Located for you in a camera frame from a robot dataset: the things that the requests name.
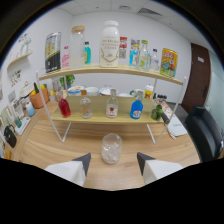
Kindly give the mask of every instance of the black chair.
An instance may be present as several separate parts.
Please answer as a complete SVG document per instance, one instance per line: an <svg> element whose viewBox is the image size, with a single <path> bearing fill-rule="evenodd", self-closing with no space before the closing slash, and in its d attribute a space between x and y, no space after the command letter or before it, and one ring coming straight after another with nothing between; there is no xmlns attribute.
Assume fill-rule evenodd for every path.
<svg viewBox="0 0 224 224"><path fill-rule="evenodd" d="M217 159L222 151L221 141L224 137L212 115L204 107L194 105L185 124L201 162Z"/></svg>

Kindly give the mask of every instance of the desk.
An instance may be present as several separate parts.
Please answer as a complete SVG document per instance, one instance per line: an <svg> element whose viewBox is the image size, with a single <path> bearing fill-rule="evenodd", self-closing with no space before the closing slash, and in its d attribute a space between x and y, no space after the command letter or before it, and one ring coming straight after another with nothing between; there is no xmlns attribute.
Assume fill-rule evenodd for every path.
<svg viewBox="0 0 224 224"><path fill-rule="evenodd" d="M57 102L48 102L50 114L57 108ZM55 121L63 136L68 123ZM158 138L164 124L150 124ZM109 133L116 133L123 140L120 160L112 165L101 156L102 139ZM145 124L72 124L64 143L55 134L44 108L36 110L23 135L16 135L18 143L13 149L12 160L45 169L55 163L71 161L91 153L91 161L84 187L102 190L132 189L144 186L137 161L137 152L158 160L176 162L187 167L200 162L197 151L188 135L173 140L167 131L158 144L154 145Z"/></svg>

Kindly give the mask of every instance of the door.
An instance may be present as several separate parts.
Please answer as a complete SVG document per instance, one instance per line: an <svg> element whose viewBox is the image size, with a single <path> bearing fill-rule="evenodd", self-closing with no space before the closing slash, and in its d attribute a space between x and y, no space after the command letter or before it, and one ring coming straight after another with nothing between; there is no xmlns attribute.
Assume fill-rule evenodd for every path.
<svg viewBox="0 0 224 224"><path fill-rule="evenodd" d="M181 106L189 113L194 104L204 106L211 76L209 52L197 44L191 44L192 62L187 90Z"/></svg>

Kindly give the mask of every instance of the wooden shelf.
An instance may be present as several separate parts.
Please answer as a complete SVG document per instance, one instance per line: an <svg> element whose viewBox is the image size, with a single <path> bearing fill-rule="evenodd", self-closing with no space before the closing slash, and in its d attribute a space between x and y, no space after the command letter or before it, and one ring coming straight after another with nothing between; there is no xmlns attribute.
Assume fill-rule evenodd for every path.
<svg viewBox="0 0 224 224"><path fill-rule="evenodd" d="M118 65L117 68L102 68L99 64L91 64L85 65L83 68L79 69L61 69L55 72L46 73L45 75L41 76L40 80L71 75L71 74L86 74L86 73L118 73L118 74L129 74L129 75L138 75L138 76L145 76L150 78L161 79L164 81L172 82L178 85L183 85L183 83L175 78L171 78L169 76L161 75L157 71L149 70L149 72L139 71L136 68L133 68L129 65Z"/></svg>
<svg viewBox="0 0 224 224"><path fill-rule="evenodd" d="M24 55L22 55L22 56L20 56L20 57L18 57L18 58L16 58L16 59L14 59L13 61L11 61L11 62L9 63L8 67L9 67L10 65L14 64L15 62L17 62L17 61L23 59L23 58L27 58L27 57L28 57L29 55L31 55L31 54L33 54L33 52L29 52L29 53L27 53L27 54L24 54Z"/></svg>
<svg viewBox="0 0 224 224"><path fill-rule="evenodd" d="M163 120L155 121L150 117L152 111L152 99L143 98L143 111L139 119L135 120L130 117L132 103L136 100L135 97L117 97L118 99L118 116L116 118L108 118L106 116L106 103L109 96L88 96L92 102L93 116L84 119L80 115L80 100L82 96L68 96L66 99L69 102L71 116L63 118L60 109L57 108L52 115L54 121L68 121L74 123L89 123L89 124L150 124L163 123Z"/></svg>

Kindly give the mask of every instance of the transparent cup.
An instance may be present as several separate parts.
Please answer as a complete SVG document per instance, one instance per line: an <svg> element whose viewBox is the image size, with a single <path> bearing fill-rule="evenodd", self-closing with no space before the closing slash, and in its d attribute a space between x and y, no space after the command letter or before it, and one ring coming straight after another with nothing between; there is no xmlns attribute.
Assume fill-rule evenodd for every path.
<svg viewBox="0 0 224 224"><path fill-rule="evenodd" d="M104 136L102 141L102 157L106 163L114 164L121 156L122 138L116 134Z"/></svg>

